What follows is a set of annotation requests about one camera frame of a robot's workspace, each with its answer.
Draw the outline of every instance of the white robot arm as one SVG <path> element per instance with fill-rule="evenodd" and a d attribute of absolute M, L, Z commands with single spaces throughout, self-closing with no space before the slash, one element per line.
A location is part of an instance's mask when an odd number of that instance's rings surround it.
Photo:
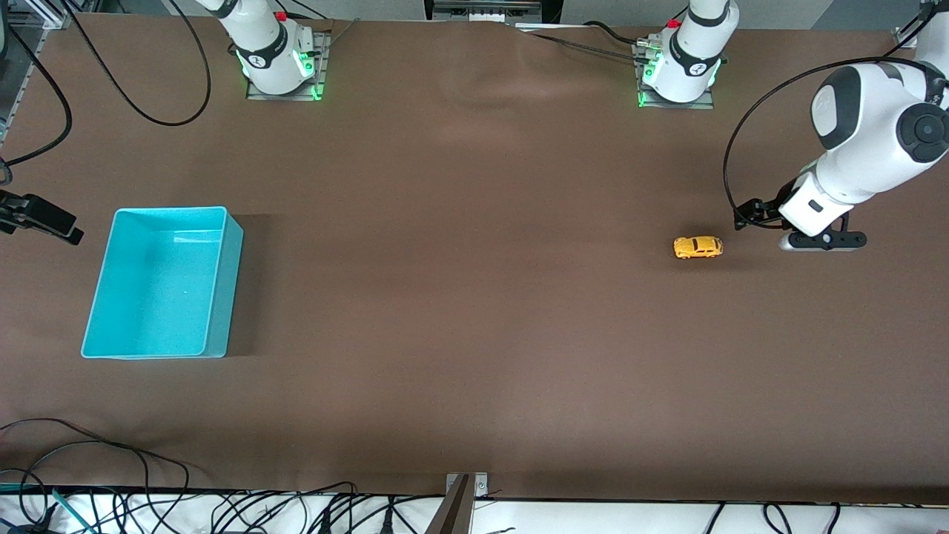
<path fill-rule="evenodd" d="M 307 53 L 313 50 L 313 31 L 292 20 L 277 20 L 267 0 L 197 0 L 237 46 L 244 74 L 262 92 L 289 93 L 313 76 Z"/>
<path fill-rule="evenodd" d="M 693 102 L 711 84 L 737 27 L 738 6 L 732 0 L 691 0 L 682 24 L 660 34 L 660 57 L 643 81 L 666 100 Z"/>
<path fill-rule="evenodd" d="M 949 2 L 943 4 L 949 11 Z M 811 122 L 827 150 L 771 202 L 739 206 L 735 228 L 781 220 L 795 230 L 785 250 L 853 250 L 865 236 L 847 231 L 847 212 L 905 183 L 949 150 L 949 12 L 931 15 L 915 61 L 927 70 L 872 63 L 843 67 L 817 90 Z M 841 231 L 830 229 L 843 218 Z"/>

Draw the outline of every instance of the brown tabletop surface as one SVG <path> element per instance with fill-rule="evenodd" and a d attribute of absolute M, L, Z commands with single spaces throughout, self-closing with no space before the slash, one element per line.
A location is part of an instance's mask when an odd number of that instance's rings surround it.
<path fill-rule="evenodd" d="M 180 20 L 83 20 L 146 110 L 200 103 Z M 50 35 L 42 60 L 75 125 L 9 190 L 59 203 L 86 236 L 0 238 L 3 421 L 64 417 L 191 462 L 197 486 L 421 493 L 472 470 L 507 496 L 949 499 L 949 167 L 857 207 L 869 244 L 854 254 L 736 233 L 721 186 L 749 105 L 886 50 L 885 34 L 740 31 L 716 109 L 681 111 L 638 108 L 629 64 L 491 23 L 357 22 L 321 102 L 248 102 L 223 28 L 195 25 L 214 94 L 180 128 L 138 117 L 73 29 Z M 557 35 L 628 52 L 598 29 Z M 823 78 L 753 116 L 739 201 L 821 153 Z M 4 156 L 62 120 L 34 75 Z M 113 213 L 175 205 L 225 205 L 246 232 L 229 355 L 82 359 Z M 700 234 L 724 256 L 673 257 Z M 0 458 L 71 437 L 15 429 Z M 40 473 L 141 484 L 134 457 L 98 448 Z"/>

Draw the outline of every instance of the yellow toy car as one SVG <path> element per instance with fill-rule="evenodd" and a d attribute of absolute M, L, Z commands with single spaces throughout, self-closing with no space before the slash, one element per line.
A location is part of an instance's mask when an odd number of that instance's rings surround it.
<path fill-rule="evenodd" d="M 721 239 L 712 236 L 678 238 L 673 241 L 672 247 L 676 251 L 676 257 L 682 259 L 721 256 L 724 250 L 721 246 Z"/>

